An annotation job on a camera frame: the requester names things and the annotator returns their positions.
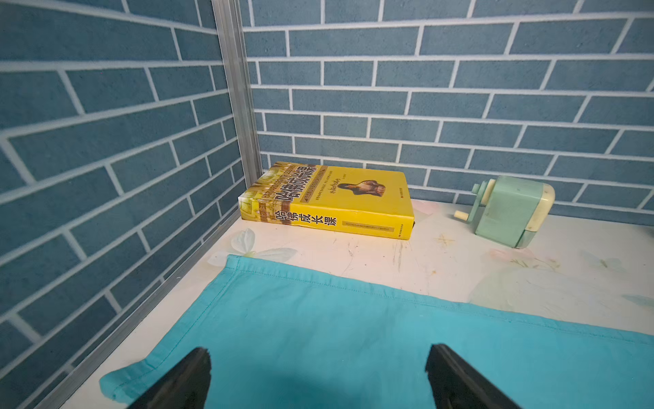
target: book spine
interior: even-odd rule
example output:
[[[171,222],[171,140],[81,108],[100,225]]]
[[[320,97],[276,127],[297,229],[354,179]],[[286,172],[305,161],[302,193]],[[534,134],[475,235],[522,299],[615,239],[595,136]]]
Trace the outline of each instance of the book spine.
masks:
[[[413,229],[411,217],[305,204],[290,204],[288,211],[276,211],[275,219],[292,226],[402,240],[408,240]]]

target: sharpener knob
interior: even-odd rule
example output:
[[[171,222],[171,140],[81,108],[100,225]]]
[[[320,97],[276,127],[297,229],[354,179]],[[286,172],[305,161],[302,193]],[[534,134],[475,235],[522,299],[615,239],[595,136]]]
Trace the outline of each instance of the sharpener knob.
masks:
[[[455,211],[454,217],[456,217],[459,220],[463,220],[464,222],[468,221],[468,214],[461,210]]]

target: wall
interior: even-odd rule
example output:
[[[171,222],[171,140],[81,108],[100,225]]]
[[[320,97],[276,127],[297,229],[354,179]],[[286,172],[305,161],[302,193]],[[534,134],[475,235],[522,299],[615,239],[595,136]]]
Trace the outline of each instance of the wall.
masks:
[[[498,174],[554,214],[654,224],[651,0],[242,0],[264,168],[402,170],[471,204]]]
[[[30,4],[0,3],[3,409],[34,407],[245,188],[209,0]]]

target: metal corner post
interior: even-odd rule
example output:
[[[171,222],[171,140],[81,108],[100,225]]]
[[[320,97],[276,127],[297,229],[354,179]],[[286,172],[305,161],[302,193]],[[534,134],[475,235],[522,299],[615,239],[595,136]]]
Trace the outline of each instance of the metal corner post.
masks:
[[[254,104],[250,91],[250,74],[245,55],[245,38],[241,25],[238,0],[212,0],[218,27],[220,51],[227,76],[227,88],[232,102],[236,135],[245,172],[245,184],[251,184],[263,174],[256,134]]]

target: stitching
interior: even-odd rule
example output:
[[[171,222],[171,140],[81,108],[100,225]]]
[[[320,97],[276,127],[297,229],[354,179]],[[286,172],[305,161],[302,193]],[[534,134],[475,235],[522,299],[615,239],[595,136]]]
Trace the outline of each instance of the stitching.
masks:
[[[353,291],[353,292],[355,292],[355,293],[368,294],[368,295],[370,295],[370,296],[376,296],[376,297],[380,297],[380,298],[386,298],[386,299],[389,299],[389,300],[410,302],[410,303],[412,303],[412,304],[422,305],[422,306],[428,306],[428,307],[434,307],[434,308],[439,308],[439,309],[441,309],[441,310],[455,311],[455,312],[465,313],[465,314],[468,314],[468,315],[475,315],[475,316],[479,316],[479,317],[487,317],[487,318],[492,318],[492,319],[495,319],[495,320],[497,320],[497,321],[502,321],[502,322],[517,322],[517,323],[521,323],[521,324],[525,324],[525,325],[532,325],[532,326],[535,326],[535,327],[540,327],[540,328],[545,328],[545,329],[553,330],[553,331],[556,331],[556,332],[565,332],[565,333],[568,333],[568,334],[576,334],[576,335],[592,336],[592,337],[597,337],[597,338],[603,338],[603,339],[606,339],[606,340],[613,340],[613,341],[620,341],[620,342],[630,342],[630,343],[633,343],[633,344],[640,344],[640,345],[649,345],[649,346],[652,345],[652,344],[649,343],[649,342],[639,342],[639,341],[636,341],[636,340],[626,340],[626,339],[624,339],[624,338],[616,338],[616,337],[613,337],[613,336],[606,336],[606,335],[601,335],[601,334],[593,334],[593,333],[589,333],[589,332],[580,332],[580,331],[573,331],[573,330],[566,330],[566,329],[552,328],[552,327],[548,327],[547,325],[538,324],[538,323],[530,323],[530,322],[528,322],[528,321],[523,321],[523,320],[521,320],[521,319],[503,319],[503,318],[500,318],[500,317],[497,317],[497,316],[494,316],[494,315],[489,315],[489,314],[484,314],[484,313],[476,313],[476,312],[470,312],[470,311],[464,311],[463,309],[450,308],[450,307],[447,307],[447,306],[439,306],[439,305],[435,305],[435,304],[428,304],[428,303],[426,303],[426,302],[418,302],[418,301],[409,300],[409,299],[406,299],[406,298],[396,298],[396,297],[385,296],[385,295],[383,295],[383,294],[369,293],[369,292],[367,292],[367,291],[355,290],[355,289],[350,289],[350,288],[346,288],[346,287],[339,287],[339,286],[331,285],[331,284],[317,283],[316,281],[302,280],[302,279],[297,279],[297,278],[292,278],[292,277],[280,277],[280,276],[276,276],[276,275],[274,275],[274,274],[268,274],[268,273],[256,272],[256,271],[251,271],[251,270],[242,270],[242,271],[247,272],[247,273],[256,274],[256,275],[259,275],[259,276],[269,276],[269,277],[276,277],[276,278],[281,278],[281,279],[288,279],[288,280],[292,280],[292,281],[299,281],[299,282],[302,282],[302,283],[317,284],[317,285],[322,285],[322,286],[325,286],[325,287],[333,287],[333,288],[336,288],[336,289],[347,290],[347,291]],[[463,302],[458,303],[458,304],[470,305],[469,303],[463,303]]]
[[[112,395],[112,396],[115,396],[115,392],[116,392],[118,389],[120,389],[121,387],[123,387],[123,386],[125,386],[125,385],[127,385],[127,384],[129,384],[129,383],[132,383],[132,382],[134,382],[134,381],[137,381],[137,380],[143,378],[144,376],[146,376],[147,374],[150,374],[151,372],[153,372],[153,371],[159,369],[159,367],[160,367],[160,366],[165,362],[165,360],[168,359],[168,357],[170,357],[170,355],[171,355],[171,354],[173,353],[173,351],[177,348],[177,346],[179,346],[179,344],[184,340],[184,337],[186,337],[186,335],[187,335],[187,334],[188,334],[188,333],[193,329],[193,327],[194,327],[194,326],[196,325],[196,323],[200,320],[200,318],[202,318],[202,316],[204,315],[204,313],[207,312],[207,309],[209,309],[209,307],[211,307],[211,305],[212,305],[213,302],[216,300],[216,298],[218,298],[219,296],[222,296],[222,292],[223,292],[223,290],[224,290],[224,289],[225,289],[229,284],[231,284],[231,283],[234,281],[234,279],[238,276],[237,272],[238,272],[238,268],[239,268],[240,263],[241,263],[241,258],[239,257],[239,260],[237,261],[237,263],[236,263],[236,267],[235,267],[235,268],[227,267],[227,266],[225,267],[224,270],[231,270],[231,271],[234,272],[234,275],[231,276],[231,278],[229,278],[229,280],[227,280],[227,282],[225,283],[225,285],[223,285],[223,286],[220,288],[220,290],[218,291],[218,293],[216,294],[216,296],[211,300],[210,303],[207,304],[207,306],[205,307],[205,309],[202,310],[202,312],[198,315],[198,317],[196,318],[196,320],[193,321],[193,323],[188,327],[188,329],[186,330],[186,332],[185,332],[182,336],[179,337],[179,339],[177,340],[177,343],[175,344],[175,346],[173,346],[173,347],[170,349],[170,351],[168,352],[168,354],[167,354],[167,355],[166,355],[166,356],[165,356],[165,357],[164,357],[164,358],[163,358],[163,359],[162,359],[162,360],[161,360],[161,361],[160,361],[156,366],[152,366],[152,369],[150,369],[149,371],[147,371],[147,372],[143,372],[143,373],[142,373],[141,375],[139,375],[138,377],[133,378],[133,379],[130,379],[130,380],[127,380],[127,381],[121,383],[120,385],[117,385],[117,386],[116,386],[116,387],[111,391],[111,395]]]
[[[496,317],[496,316],[489,315],[489,314],[483,314],[483,313],[475,313],[475,312],[470,312],[470,311],[464,311],[462,308],[457,309],[457,308],[450,308],[450,307],[447,307],[447,306],[439,306],[439,305],[435,305],[435,304],[429,304],[429,303],[426,303],[426,302],[418,302],[418,301],[414,301],[414,300],[409,300],[409,299],[406,299],[406,298],[396,298],[396,297],[391,297],[391,296],[385,296],[385,295],[382,295],[382,294],[370,293],[370,292],[367,292],[367,291],[361,291],[361,290],[350,289],[350,288],[347,288],[347,287],[340,287],[340,286],[332,285],[332,284],[319,283],[319,282],[316,282],[316,281],[310,281],[310,280],[298,279],[298,278],[293,278],[293,277],[281,277],[281,276],[279,276],[279,275],[268,274],[268,273],[263,273],[263,272],[257,272],[257,271],[254,271],[254,270],[239,270],[239,266],[241,265],[241,261],[242,261],[242,260],[243,260],[243,257],[239,257],[239,258],[238,258],[238,261],[237,261],[237,263],[236,263],[236,267],[234,267],[234,268],[232,268],[232,267],[225,267],[225,270],[229,269],[229,270],[233,271],[233,272],[234,272],[234,275],[233,275],[233,276],[232,276],[232,277],[231,277],[231,278],[230,278],[230,279],[225,283],[225,285],[222,286],[222,288],[220,288],[220,290],[218,291],[218,293],[216,294],[216,296],[215,296],[215,297],[211,300],[211,302],[210,302],[210,303],[205,307],[205,309],[204,309],[204,310],[203,310],[203,311],[198,315],[198,318],[196,318],[196,320],[195,320],[195,321],[194,321],[194,322],[193,322],[193,323],[188,327],[188,329],[186,330],[186,332],[185,332],[185,333],[184,333],[184,334],[183,334],[183,335],[182,335],[182,336],[177,340],[177,343],[175,344],[175,346],[173,346],[173,347],[171,348],[171,350],[168,352],[168,354],[167,354],[167,355],[166,355],[166,356],[165,356],[165,357],[164,357],[164,358],[163,358],[163,359],[162,359],[162,360],[161,360],[161,361],[160,361],[156,366],[153,366],[152,369],[150,369],[149,371],[144,372],[143,374],[139,375],[138,377],[133,378],[133,379],[130,379],[130,380],[128,380],[128,381],[125,381],[124,383],[121,383],[120,385],[116,386],[116,387],[111,391],[111,394],[112,394],[112,395],[114,395],[114,392],[115,392],[116,390],[118,390],[119,388],[121,388],[122,386],[127,385],[127,384],[129,384],[129,383],[132,383],[132,382],[134,382],[134,381],[137,381],[137,380],[141,379],[142,377],[146,376],[147,374],[150,374],[151,372],[153,372],[153,371],[155,371],[156,369],[158,369],[158,368],[159,368],[159,367],[160,367],[160,366],[165,362],[165,360],[168,359],[168,357],[170,357],[170,355],[174,352],[174,350],[177,348],[177,346],[178,346],[178,345],[179,345],[179,344],[184,340],[184,337],[186,337],[186,335],[191,331],[191,329],[192,329],[192,328],[195,326],[195,324],[200,320],[200,318],[202,318],[202,316],[204,315],[204,313],[207,311],[207,309],[209,309],[209,307],[213,304],[213,302],[214,302],[214,301],[215,301],[219,296],[222,295],[223,290],[224,290],[224,289],[225,289],[229,284],[231,284],[231,283],[234,281],[234,279],[238,276],[237,273],[238,273],[239,271],[240,271],[240,272],[246,272],[246,273],[255,274],[255,275],[258,275],[258,276],[268,276],[268,277],[274,277],[274,278],[280,278],[280,279],[287,279],[287,280],[291,280],[291,281],[298,281],[298,282],[301,282],[301,283],[308,283],[308,284],[322,285],[323,287],[331,287],[331,288],[335,288],[335,289],[341,289],[341,290],[346,290],[346,291],[352,291],[352,292],[355,292],[355,293],[362,293],[362,294],[366,294],[366,295],[370,295],[370,296],[376,296],[376,297],[379,297],[379,298],[386,298],[386,299],[388,299],[388,300],[410,302],[410,303],[412,303],[412,304],[422,305],[422,306],[428,306],[428,307],[433,307],[433,308],[439,308],[439,309],[441,309],[441,310],[455,311],[455,312],[459,312],[459,313],[465,313],[465,314],[467,314],[467,315],[475,315],[475,316],[479,316],[479,317],[491,318],[491,319],[494,319],[494,320],[497,320],[497,321],[501,321],[501,322],[508,322],[508,323],[511,323],[511,322],[517,322],[517,323],[520,323],[520,324],[531,325],[531,326],[533,326],[533,327],[540,327],[540,328],[548,329],[548,330],[552,330],[552,331],[555,331],[555,332],[564,332],[564,333],[567,333],[567,334],[582,335],[582,336],[590,336],[590,337],[594,337],[594,338],[602,338],[602,339],[609,340],[609,341],[613,341],[613,342],[616,342],[616,343],[617,343],[617,342],[629,342],[629,343],[631,343],[631,344],[639,344],[639,345],[645,345],[645,346],[651,346],[651,345],[652,345],[651,343],[648,343],[648,342],[639,342],[639,341],[636,341],[636,340],[626,340],[626,339],[624,339],[624,338],[615,338],[615,337],[612,337],[612,336],[605,336],[605,335],[601,335],[601,334],[592,334],[592,333],[588,333],[588,332],[580,332],[580,331],[572,331],[572,330],[566,330],[566,329],[552,328],[552,327],[548,327],[548,326],[546,326],[546,325],[537,324],[537,323],[530,323],[530,322],[523,321],[523,320],[520,320],[520,319],[510,319],[510,320],[507,320],[507,319],[503,319],[503,318]]]

